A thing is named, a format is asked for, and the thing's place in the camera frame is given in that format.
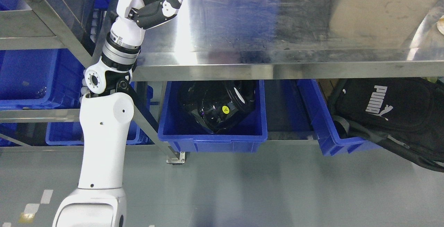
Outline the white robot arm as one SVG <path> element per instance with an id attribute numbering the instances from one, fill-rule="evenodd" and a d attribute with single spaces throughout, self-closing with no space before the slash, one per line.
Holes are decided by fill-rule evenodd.
<path id="1" fill-rule="evenodd" d="M 106 72 L 132 78 L 127 72 L 105 64 L 102 58 L 84 73 L 91 93 L 83 96 L 80 123 L 84 135 L 82 167 L 77 188 L 60 203 L 54 227 L 124 227 L 127 197 L 123 189 L 123 165 L 133 99 L 125 93 L 103 95 L 111 81 Z"/>

